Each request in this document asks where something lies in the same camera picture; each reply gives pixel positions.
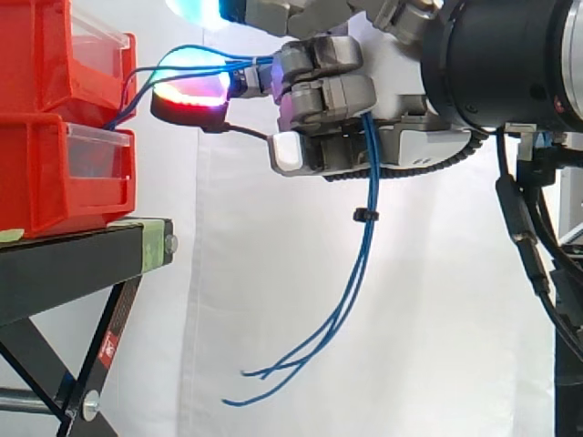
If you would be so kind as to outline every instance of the black cylindrical robot wrist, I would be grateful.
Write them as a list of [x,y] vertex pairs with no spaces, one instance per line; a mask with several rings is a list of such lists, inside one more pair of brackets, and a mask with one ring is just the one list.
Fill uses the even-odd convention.
[[435,110],[467,127],[521,123],[583,132],[564,78],[575,53],[567,47],[569,13],[580,1],[446,1],[424,38],[422,72]]

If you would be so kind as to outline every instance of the blue wire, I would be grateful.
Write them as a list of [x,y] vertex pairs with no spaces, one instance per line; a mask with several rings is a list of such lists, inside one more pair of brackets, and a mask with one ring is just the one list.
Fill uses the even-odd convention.
[[[370,161],[371,161],[371,177],[370,177],[370,181],[369,181],[368,208],[370,210],[376,210],[377,204],[378,204],[379,188],[380,188],[380,155],[379,155],[380,144],[379,144],[379,139],[378,139],[378,136],[376,135],[376,131],[374,128],[373,117],[370,113],[363,116],[363,125],[364,125],[364,133],[366,135],[366,140],[367,140],[369,157],[370,157]],[[280,384],[278,384],[271,391],[268,391],[268,392],[262,394],[261,396],[250,399],[248,401],[237,402],[237,401],[223,400],[223,402],[225,404],[227,404],[229,406],[233,406],[233,407],[244,407],[247,405],[251,405],[255,402],[258,402],[258,401],[263,401],[264,399],[272,396],[273,394],[275,394],[276,392],[281,390],[285,385],[287,385],[300,372],[300,370],[303,369],[303,367],[305,367],[308,364],[308,362],[315,355],[317,355],[320,351],[322,351],[322,349],[324,349],[330,343],[330,341],[332,341],[332,339],[334,338],[336,333],[340,330],[340,328],[343,326],[343,324],[348,319],[350,313],[352,312],[353,306],[354,306],[355,302],[357,301],[358,296],[360,294],[360,290],[361,290],[361,287],[363,285],[364,274],[366,272],[366,267],[368,265],[368,260],[369,260],[369,256],[370,256],[370,250],[371,250],[372,241],[373,241],[373,234],[374,234],[374,225],[375,224],[373,221],[368,221],[366,223],[365,231],[364,231],[364,235],[363,235],[363,244],[361,246],[361,251],[359,252],[358,259],[357,259],[356,264],[354,266],[353,274],[351,275],[351,278],[349,279],[349,284],[346,288],[346,291],[344,292],[344,295],[343,295],[343,298],[342,298],[340,304],[338,305],[338,307],[336,308],[334,313],[330,316],[330,318],[328,318],[328,320],[326,322],[324,322],[324,324],[316,332],[314,332],[313,335],[308,340],[304,341],[300,346],[295,348],[292,352],[288,353],[285,357],[283,357],[280,361],[278,361],[274,366],[270,367],[269,369],[263,369],[261,371],[243,373],[243,375],[244,376],[260,376],[260,375],[262,375],[261,378],[266,379],[275,371],[289,369],[289,368],[294,367],[294,366],[297,366],[297,368],[285,380],[283,380]],[[354,283],[356,276],[358,276],[358,280],[356,282],[356,285],[353,287],[353,283]],[[345,310],[343,316],[340,319],[338,319],[338,317],[340,316],[340,314],[344,308],[346,300],[350,296],[350,292],[352,291],[353,288],[354,288],[354,293],[350,299],[350,302],[348,303],[348,306],[346,307],[346,310]],[[318,338],[323,333],[323,331],[326,329],[326,327],[328,327],[329,325],[330,325],[330,329],[325,334],[322,341],[314,348],[314,350],[311,353],[309,353],[308,355],[306,355],[305,357],[303,357],[297,361],[286,363],[286,361],[289,358],[291,358],[297,352],[299,352],[300,350],[302,350],[303,348],[308,346],[316,338]]]
[[189,75],[164,77],[164,78],[161,78],[161,79],[153,81],[153,82],[151,80],[148,80],[148,82],[146,82],[146,84],[140,89],[140,91],[136,94],[136,96],[133,98],[133,100],[122,111],[120,111],[118,113],[118,115],[112,121],[107,123],[104,126],[104,129],[115,130],[118,123],[121,120],[123,120],[124,118],[128,117],[136,109],[136,107],[138,107],[139,102],[141,101],[142,98],[144,98],[144,96],[147,94],[147,92],[156,85],[167,83],[167,82],[173,82],[175,80],[181,80],[181,79],[191,79],[191,78],[195,78],[195,77],[216,76],[216,75],[219,75],[221,73],[229,73],[229,72],[237,71],[237,70],[240,70],[243,68],[247,68],[248,66],[251,66],[251,63],[232,64],[230,66],[224,66],[221,69],[214,69],[214,70],[205,71],[205,72],[192,73]]
[[[368,209],[369,210],[376,210],[377,203],[378,203],[378,191],[379,191],[378,186],[380,183],[379,182],[379,180],[380,180],[380,176],[379,176],[379,174],[380,174],[380,169],[379,169],[380,158],[379,158],[379,154],[378,154],[379,141],[378,141],[378,137],[376,136],[372,116],[370,114],[368,114],[367,117],[363,118],[363,122],[365,125],[364,133],[366,136],[367,144],[374,145],[374,153],[369,150],[369,153],[371,153],[370,161],[372,164],[372,169],[371,169],[371,178],[370,178],[370,187],[369,187]],[[343,318],[339,322],[338,317],[339,317],[340,313],[342,312],[342,309],[344,308],[344,305],[350,296],[350,292],[353,289],[353,284],[354,284],[356,276],[358,275],[358,273],[362,269],[366,269],[366,261],[368,259],[367,258],[363,259],[363,258],[364,258],[364,254],[367,251],[370,251],[370,245],[372,243],[372,235],[369,237],[368,234],[369,233],[372,234],[374,231],[374,226],[372,229],[370,229],[370,228],[368,228],[368,225],[369,225],[369,223],[367,223],[367,229],[365,230],[365,235],[363,238],[363,244],[361,246],[361,251],[358,255],[358,259],[356,261],[356,264],[354,265],[353,273],[349,279],[349,282],[348,282],[346,290],[343,294],[342,300],[341,300],[340,304],[338,305],[338,307],[336,308],[336,310],[328,318],[328,320],[326,320],[324,322],[324,324],[316,332],[314,332],[312,334],[312,336],[310,336],[306,341],[304,341],[302,344],[300,344],[298,347],[296,347],[293,351],[289,352],[287,355],[285,355],[283,358],[281,358],[272,367],[267,368],[267,369],[261,369],[259,371],[243,372],[242,373],[243,376],[245,376],[245,377],[261,376],[261,379],[265,380],[276,371],[289,369],[290,367],[296,366],[298,364],[301,364],[304,361],[310,360],[315,355],[317,355],[332,340],[332,338],[335,336],[336,332],[344,324],[344,322],[346,320],[346,316],[352,310],[353,305],[356,302],[356,297],[358,296],[358,293],[354,293],[354,296],[351,299],[351,302],[349,303],[348,308],[346,309],[345,315],[343,316]],[[359,280],[359,282],[360,283],[357,283],[357,285],[356,285],[358,290],[361,287],[362,281]],[[326,327],[328,325],[331,325],[328,333],[324,336],[324,338],[322,339],[322,342],[310,354],[306,355],[305,357],[303,357],[297,361],[286,363],[286,361],[288,359],[293,357],[296,353],[298,353],[299,351],[301,351],[302,349],[307,347],[316,338],[318,338],[323,333],[323,331],[326,329]]]
[[[164,59],[166,57],[168,57],[169,55],[176,53],[180,50],[184,50],[184,49],[197,49],[203,52],[208,52],[208,53],[212,53],[215,55],[219,55],[222,57],[225,57],[227,59],[231,59],[231,60],[235,60],[235,61],[241,61],[241,63],[234,63],[234,64],[230,64],[230,65],[226,65],[226,66],[217,66],[217,67],[213,67],[213,66],[194,66],[194,67],[174,67],[174,68],[170,68],[168,66],[161,66],[160,64],[164,61]],[[212,71],[212,74],[208,74],[205,76],[215,76],[218,75],[220,73],[224,73],[224,72],[231,72],[231,71],[236,71],[238,69],[242,69],[242,68],[247,68],[249,66],[252,66],[253,63],[257,64],[257,65],[269,65],[272,64],[273,62],[273,56],[239,56],[239,55],[231,55],[228,53],[224,53],[221,52],[220,50],[216,50],[214,48],[210,48],[210,47],[205,47],[205,46],[199,46],[199,45],[193,45],[193,44],[186,44],[183,46],[178,46],[173,48],[172,50],[168,51],[167,54],[165,54],[162,59],[160,60],[159,64],[157,66],[149,66],[149,67],[141,67],[141,68],[136,68],[133,72],[130,73],[130,75],[128,76],[128,78],[125,81],[124,87],[123,87],[123,91],[122,91],[122,99],[120,102],[120,106],[119,106],[119,110],[118,110],[118,115],[111,120],[109,123],[107,123],[104,126],[104,129],[108,129],[108,130],[115,130],[115,128],[118,126],[118,124],[123,121],[124,118],[128,117],[133,111],[134,109],[136,109],[136,107],[139,104],[139,101],[144,97],[144,95],[151,89],[151,86],[149,86],[152,83],[152,79],[154,78],[154,75],[156,74],[156,72],[161,71],[161,70],[169,70],[169,69],[173,69],[173,70],[177,70],[177,71],[181,71],[181,70],[190,70],[190,71],[206,71],[209,70]],[[123,109],[124,104],[126,103],[126,96],[127,96],[127,92],[128,92],[128,88],[129,88],[129,84],[131,82],[131,79],[138,73],[141,72],[145,72],[145,71],[152,71],[152,75],[149,77],[148,81],[146,81],[146,84],[142,87],[141,91],[143,91],[143,93],[140,91],[137,95],[136,98],[134,98],[134,100],[132,100],[132,102],[130,103],[131,105],[131,110],[128,111],[129,106],[126,109]],[[205,76],[176,76],[174,78],[171,78],[170,80],[167,80],[168,82],[171,80],[180,80],[181,78],[193,78],[193,77],[205,77]]]

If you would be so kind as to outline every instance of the orange plastic drawer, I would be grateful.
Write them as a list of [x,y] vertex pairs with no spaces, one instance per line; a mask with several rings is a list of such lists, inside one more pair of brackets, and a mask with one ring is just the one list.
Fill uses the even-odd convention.
[[70,0],[0,0],[0,41],[0,113],[54,113],[103,127],[136,67],[135,37]]
[[0,236],[104,228],[135,209],[133,133],[0,116],[0,205]]

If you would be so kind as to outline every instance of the blue light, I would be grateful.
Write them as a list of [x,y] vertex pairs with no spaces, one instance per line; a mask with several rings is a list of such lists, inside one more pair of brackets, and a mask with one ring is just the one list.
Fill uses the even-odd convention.
[[170,9],[207,30],[221,30],[229,22],[220,17],[220,0],[166,0]]

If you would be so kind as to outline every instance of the metal table frame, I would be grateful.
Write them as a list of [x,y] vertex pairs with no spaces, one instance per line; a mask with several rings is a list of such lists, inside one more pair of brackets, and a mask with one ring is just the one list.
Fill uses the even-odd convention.
[[[99,412],[100,393],[142,275],[171,263],[176,248],[172,222],[164,219],[0,244],[0,355],[30,388],[0,389],[0,411],[53,415],[61,423],[57,437],[117,436]],[[111,286],[75,378],[30,318]]]

